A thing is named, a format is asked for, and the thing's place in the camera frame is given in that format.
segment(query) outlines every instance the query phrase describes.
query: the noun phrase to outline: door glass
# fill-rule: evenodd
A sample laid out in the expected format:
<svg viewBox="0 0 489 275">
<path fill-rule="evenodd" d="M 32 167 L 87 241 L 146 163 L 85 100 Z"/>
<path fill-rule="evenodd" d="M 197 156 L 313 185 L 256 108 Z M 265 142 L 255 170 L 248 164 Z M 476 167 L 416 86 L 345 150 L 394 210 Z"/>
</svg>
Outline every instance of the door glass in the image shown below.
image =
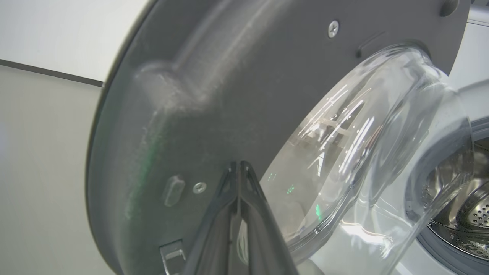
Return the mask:
<svg viewBox="0 0 489 275">
<path fill-rule="evenodd" d="M 390 47 L 304 118 L 260 181 L 296 262 L 388 274 L 470 181 L 470 123 L 445 77 L 417 47 Z"/>
</svg>

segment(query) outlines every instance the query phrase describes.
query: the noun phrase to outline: white wall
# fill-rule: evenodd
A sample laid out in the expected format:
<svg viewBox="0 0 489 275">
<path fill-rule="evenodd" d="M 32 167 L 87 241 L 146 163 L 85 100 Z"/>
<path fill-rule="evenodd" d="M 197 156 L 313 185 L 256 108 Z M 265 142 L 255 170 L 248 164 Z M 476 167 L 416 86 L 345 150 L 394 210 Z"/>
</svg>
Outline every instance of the white wall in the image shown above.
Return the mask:
<svg viewBox="0 0 489 275">
<path fill-rule="evenodd" d="M 0 59 L 105 81 L 148 0 L 0 0 Z"/>
<path fill-rule="evenodd" d="M 100 88 L 0 66 L 0 274 L 113 275 L 89 230 Z"/>
</svg>

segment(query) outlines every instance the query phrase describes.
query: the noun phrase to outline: washing machine door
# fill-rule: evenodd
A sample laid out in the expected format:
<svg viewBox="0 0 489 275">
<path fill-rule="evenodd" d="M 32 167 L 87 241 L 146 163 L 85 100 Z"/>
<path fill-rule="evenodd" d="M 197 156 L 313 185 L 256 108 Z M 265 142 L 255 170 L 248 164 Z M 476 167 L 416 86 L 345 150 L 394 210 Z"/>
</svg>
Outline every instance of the washing machine door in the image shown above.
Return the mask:
<svg viewBox="0 0 489 275">
<path fill-rule="evenodd" d="M 297 264 L 389 273 L 472 174 L 467 114 L 443 80 L 467 13 L 452 0 L 151 2 L 91 134 L 102 256 L 117 274 L 179 273 L 163 261 L 184 264 L 222 172 L 246 160 Z"/>
<path fill-rule="evenodd" d="M 474 178 L 418 236 L 429 258 L 453 274 L 482 275 L 489 269 L 489 113 L 477 108 L 487 98 L 488 88 L 485 80 L 460 89 L 466 109 L 470 108 Z"/>
</svg>

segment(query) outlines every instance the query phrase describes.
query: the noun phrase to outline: dark gray plastic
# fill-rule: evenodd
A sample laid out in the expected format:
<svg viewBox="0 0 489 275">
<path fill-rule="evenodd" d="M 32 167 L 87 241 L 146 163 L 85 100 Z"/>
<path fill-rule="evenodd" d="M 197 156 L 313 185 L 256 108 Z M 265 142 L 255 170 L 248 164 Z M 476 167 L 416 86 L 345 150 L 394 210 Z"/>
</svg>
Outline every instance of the dark gray plastic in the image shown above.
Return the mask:
<svg viewBox="0 0 489 275">
<path fill-rule="evenodd" d="M 454 13 L 458 5 L 460 3 L 460 0 L 445 0 L 445 3 L 443 3 L 442 10 L 440 11 L 440 16 L 449 16 L 450 14 Z"/>
<path fill-rule="evenodd" d="M 166 206 L 172 207 L 178 203 L 180 196 L 182 196 L 183 189 L 185 188 L 185 181 L 182 180 L 180 175 L 169 178 L 163 191 L 163 200 Z"/>
<path fill-rule="evenodd" d="M 248 160 L 261 178 L 311 108 L 371 52 L 414 43 L 449 73 L 469 3 L 440 17 L 443 2 L 152 2 L 104 87 L 90 140 L 87 209 L 107 263 L 117 274 L 163 274 L 158 248 L 181 239 L 191 250 L 227 164 Z M 174 175 L 186 187 L 167 207 Z M 207 189 L 196 195 L 199 182 Z"/>
</svg>

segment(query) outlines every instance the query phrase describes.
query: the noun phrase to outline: screw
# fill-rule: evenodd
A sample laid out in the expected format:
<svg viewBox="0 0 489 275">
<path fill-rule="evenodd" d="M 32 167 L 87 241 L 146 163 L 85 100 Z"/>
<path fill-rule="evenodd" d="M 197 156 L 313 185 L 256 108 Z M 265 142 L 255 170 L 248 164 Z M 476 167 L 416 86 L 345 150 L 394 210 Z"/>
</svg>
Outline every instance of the screw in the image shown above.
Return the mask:
<svg viewBox="0 0 489 275">
<path fill-rule="evenodd" d="M 338 21 L 333 20 L 328 27 L 328 37 L 329 38 L 335 37 L 336 34 L 338 33 L 338 30 L 339 30 L 339 23 Z"/>
<path fill-rule="evenodd" d="M 204 192 L 206 188 L 207 188 L 207 184 L 197 183 L 196 185 L 194 185 L 194 188 L 192 189 L 192 191 L 195 194 L 200 194 L 200 193 Z"/>
</svg>

